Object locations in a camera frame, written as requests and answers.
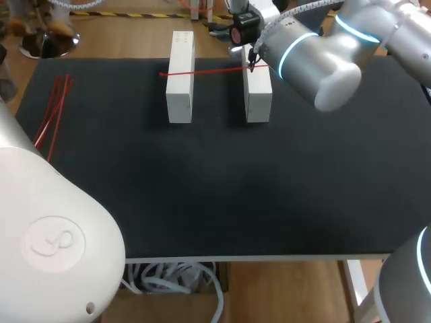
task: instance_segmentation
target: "floor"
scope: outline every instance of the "floor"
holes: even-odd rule
[[[226,57],[227,44],[211,38],[200,23],[187,20],[128,20],[87,17],[75,21],[81,34],[78,49],[64,59],[79,57],[168,57],[173,30],[193,30],[198,57]],[[36,61],[18,52],[17,38],[8,38],[8,63],[18,84],[9,108],[16,112]],[[364,262],[371,286],[379,261]],[[209,322],[216,297],[205,295],[143,295],[122,291],[102,317],[103,323]],[[349,322],[339,264],[316,262],[232,263],[230,290],[225,294],[222,322]]]

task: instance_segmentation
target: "white block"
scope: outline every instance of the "white block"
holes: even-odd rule
[[[170,50],[169,73],[195,70],[193,32],[174,32]],[[191,123],[193,74],[168,76],[166,102],[170,123]]]
[[[213,6],[214,6],[214,0],[207,0],[207,9],[212,8]],[[213,9],[208,10],[207,21],[213,22]]]
[[[250,45],[242,47],[242,66],[248,65],[248,51]],[[263,60],[256,66],[266,65]],[[253,72],[245,69],[242,72],[244,79],[244,103],[247,122],[268,122],[271,114],[272,86],[268,67],[257,67]]]
[[[192,8],[199,8],[199,3],[201,1],[200,0],[190,0],[190,6]],[[197,10],[191,10],[190,11],[190,16],[192,20],[199,20],[199,12]]]

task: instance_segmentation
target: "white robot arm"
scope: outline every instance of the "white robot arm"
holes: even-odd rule
[[[3,103],[0,179],[0,322],[93,322],[123,277],[121,232],[39,155]]]
[[[319,110],[338,109],[351,98],[379,46],[431,86],[431,17],[407,0],[347,0],[325,37],[293,17],[300,10],[280,15],[271,0],[233,1],[231,11],[232,43],[255,43],[254,52]]]

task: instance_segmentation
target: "black table surface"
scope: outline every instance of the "black table surface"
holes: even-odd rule
[[[41,61],[16,116],[32,138],[55,77],[74,78],[52,164],[112,214],[127,258],[382,254],[430,222],[431,107],[393,59],[326,114],[272,73],[265,124],[245,122],[241,72],[196,75],[192,124],[169,124],[167,69]]]

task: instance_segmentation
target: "red cable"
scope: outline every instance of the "red cable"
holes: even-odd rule
[[[268,65],[257,65],[255,68],[258,67],[267,67]],[[159,76],[167,77],[172,75],[187,75],[187,74],[214,74],[214,73],[226,73],[226,72],[235,72],[235,71],[242,71],[243,69],[249,69],[248,66],[238,66],[238,67],[231,67],[229,69],[207,69],[204,71],[194,71],[194,72],[180,72],[180,73],[163,73],[160,72]]]
[[[53,88],[51,89],[51,94],[50,94],[50,96],[49,96],[48,108],[47,108],[47,109],[46,109],[46,111],[45,111],[45,115],[44,115],[44,117],[43,117],[42,123],[40,124],[39,130],[38,130],[38,132],[37,132],[37,134],[36,134],[35,138],[33,139],[33,144],[35,144],[35,143],[36,143],[36,141],[38,140],[38,138],[39,138],[39,136],[40,136],[40,134],[41,134],[41,132],[42,132],[43,128],[44,128],[44,127],[45,127],[45,125],[46,125],[46,122],[48,121],[49,112],[51,111],[51,104],[53,103],[53,98],[54,98],[54,96],[55,96],[55,90],[57,89],[57,84],[59,84],[59,79],[60,79],[60,77],[59,77],[59,76],[57,76],[57,77],[55,78],[54,86],[53,86]]]
[[[66,91],[67,91],[67,84],[68,83],[69,83],[69,74],[66,74],[65,88],[63,90],[63,96],[61,97],[61,103],[60,103],[60,108],[59,108],[59,115],[57,116],[57,123],[55,124],[55,130],[54,130],[53,140],[51,141],[51,146],[49,147],[48,158],[46,159],[46,161],[48,163],[51,160],[51,156],[53,154],[53,149],[54,149],[55,141],[57,139],[57,134],[59,132],[61,113],[63,112],[63,104],[65,103],[65,97],[66,97]]]
[[[188,3],[185,3],[184,0],[178,0],[180,1],[181,5],[184,8],[190,9],[190,10],[196,10],[197,12],[208,12],[211,11],[213,9],[213,7],[208,8],[208,9],[200,9],[200,8],[195,8],[195,7],[191,7]]]
[[[69,85],[67,86],[67,89],[66,89],[66,95],[69,93],[69,90],[70,90],[70,88],[71,88],[72,84],[73,84],[73,79],[69,82]],[[50,116],[50,118],[49,118],[49,120],[48,120],[49,124],[51,124],[51,123],[53,122],[54,117],[55,117],[55,114],[57,113],[57,111],[59,110],[59,108],[60,108],[60,102],[58,102],[58,100],[57,100],[57,102],[56,102],[56,104],[55,104],[55,107],[54,107],[54,110],[53,110],[53,112],[51,113],[51,116]],[[37,146],[36,146],[36,148],[37,148],[37,149],[40,149],[40,146],[43,144],[43,141],[45,140],[45,137],[46,137],[46,133],[47,133],[47,132],[48,132],[48,129],[47,129],[47,130],[45,130],[45,132],[43,133],[42,137],[40,138],[40,140],[39,140],[39,142],[38,142],[38,144],[37,144]]]

